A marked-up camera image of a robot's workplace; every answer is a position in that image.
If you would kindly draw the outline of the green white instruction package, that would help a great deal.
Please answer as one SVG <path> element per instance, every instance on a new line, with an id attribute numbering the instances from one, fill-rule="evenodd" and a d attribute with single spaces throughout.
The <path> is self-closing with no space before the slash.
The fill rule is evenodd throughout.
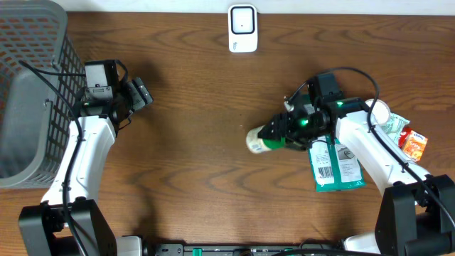
<path id="1" fill-rule="evenodd" d="M 348 191 L 366 185 L 358 159 L 348 147 L 330 135 L 317 137 L 309 149 L 316 192 Z"/>

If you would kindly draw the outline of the white plastic bottle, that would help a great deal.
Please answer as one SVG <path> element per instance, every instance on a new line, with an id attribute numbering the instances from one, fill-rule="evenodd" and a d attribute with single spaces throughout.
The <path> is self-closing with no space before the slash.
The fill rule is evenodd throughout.
<path id="1" fill-rule="evenodd" d="M 372 110 L 372 116 L 379 125 L 384 126 L 391 118 L 390 108 L 382 100 L 377 100 Z"/>

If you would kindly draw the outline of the grey plastic mesh basket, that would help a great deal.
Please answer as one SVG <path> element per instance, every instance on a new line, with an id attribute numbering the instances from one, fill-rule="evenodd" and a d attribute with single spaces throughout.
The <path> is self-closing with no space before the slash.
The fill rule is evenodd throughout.
<path id="1" fill-rule="evenodd" d="M 86 85 L 53 1 L 1 2 L 1 187 L 47 188 L 69 136 L 66 106 Z"/>

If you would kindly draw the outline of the red Nescafe stick sachet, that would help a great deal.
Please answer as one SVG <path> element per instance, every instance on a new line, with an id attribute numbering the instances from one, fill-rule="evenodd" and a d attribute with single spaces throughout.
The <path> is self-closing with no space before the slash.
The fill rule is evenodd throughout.
<path id="1" fill-rule="evenodd" d="M 407 138 L 408 138 L 408 136 L 410 135 L 411 132 L 412 132 L 412 128 L 409 127 L 409 126 L 405 126 L 403 128 L 403 130 L 400 132 L 400 138 L 398 140 L 398 146 L 400 148 L 402 148 L 405 145 L 405 143 L 407 141 Z"/>

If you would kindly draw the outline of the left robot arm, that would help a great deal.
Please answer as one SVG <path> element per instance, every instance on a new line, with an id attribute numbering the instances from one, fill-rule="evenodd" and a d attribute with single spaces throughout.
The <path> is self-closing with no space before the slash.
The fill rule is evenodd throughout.
<path id="1" fill-rule="evenodd" d="M 29 255 L 150 255 L 140 235 L 116 237 L 98 194 L 107 155 L 121 123 L 154 101 L 141 78 L 91 85 L 70 108 L 70 138 L 57 175 L 18 224 Z"/>

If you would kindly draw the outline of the teal wet wipes pack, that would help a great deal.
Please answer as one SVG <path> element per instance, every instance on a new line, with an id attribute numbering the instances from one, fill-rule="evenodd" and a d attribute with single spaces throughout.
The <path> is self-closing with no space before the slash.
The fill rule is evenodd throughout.
<path id="1" fill-rule="evenodd" d="M 382 130 L 386 135 L 393 140 L 394 143 L 399 144 L 401 132 L 410 123 L 408 119 L 405 119 L 398 114 L 392 113 L 389 120 L 381 126 Z"/>

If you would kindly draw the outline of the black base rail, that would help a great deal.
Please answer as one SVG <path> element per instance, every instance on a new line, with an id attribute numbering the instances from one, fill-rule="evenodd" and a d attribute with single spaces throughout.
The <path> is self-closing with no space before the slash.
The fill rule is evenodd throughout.
<path id="1" fill-rule="evenodd" d="M 250 251 L 247 255 L 266 256 L 298 249 L 341 250 L 341 247 L 316 242 L 307 242 L 303 245 L 183 245 L 168 243 L 156 245 L 154 254 L 156 256 L 233 256 Z"/>

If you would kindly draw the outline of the green lid small jar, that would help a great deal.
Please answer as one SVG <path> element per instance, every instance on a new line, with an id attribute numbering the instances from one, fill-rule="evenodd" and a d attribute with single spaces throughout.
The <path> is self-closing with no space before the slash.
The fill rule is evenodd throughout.
<path id="1" fill-rule="evenodd" d="M 261 154 L 267 151 L 274 151 L 276 149 L 285 147 L 285 141 L 283 139 L 280 141 L 274 141 L 271 139 L 259 138 L 259 132 L 263 127 L 264 126 L 251 129 L 247 133 L 246 145 L 253 154 Z"/>

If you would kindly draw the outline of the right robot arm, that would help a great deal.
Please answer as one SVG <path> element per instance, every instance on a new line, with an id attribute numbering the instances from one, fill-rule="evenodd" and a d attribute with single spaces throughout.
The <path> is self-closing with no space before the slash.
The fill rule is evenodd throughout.
<path id="1" fill-rule="evenodd" d="M 273 116 L 247 133 L 259 154 L 280 148 L 306 151 L 330 136 L 351 151 L 382 195 L 374 231 L 344 240 L 332 255 L 445 255 L 454 251 L 454 182 L 433 176 L 389 138 L 360 98 L 312 102 Z"/>

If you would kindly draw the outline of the white barcode scanner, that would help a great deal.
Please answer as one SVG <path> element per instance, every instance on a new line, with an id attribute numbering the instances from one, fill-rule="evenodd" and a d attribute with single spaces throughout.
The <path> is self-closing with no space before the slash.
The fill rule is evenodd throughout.
<path id="1" fill-rule="evenodd" d="M 258 47 L 257 9 L 252 4 L 234 4 L 227 14 L 230 52 L 255 52 Z"/>

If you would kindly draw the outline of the orange white small packet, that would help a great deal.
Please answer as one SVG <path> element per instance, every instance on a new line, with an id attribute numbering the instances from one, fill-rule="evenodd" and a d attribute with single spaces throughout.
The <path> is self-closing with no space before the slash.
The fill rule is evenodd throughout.
<path id="1" fill-rule="evenodd" d="M 411 158 L 411 160 L 417 162 L 421 160 L 427 142 L 428 138 L 412 129 L 412 132 L 408 136 L 407 141 L 401 150 L 403 150 L 403 152 Z"/>

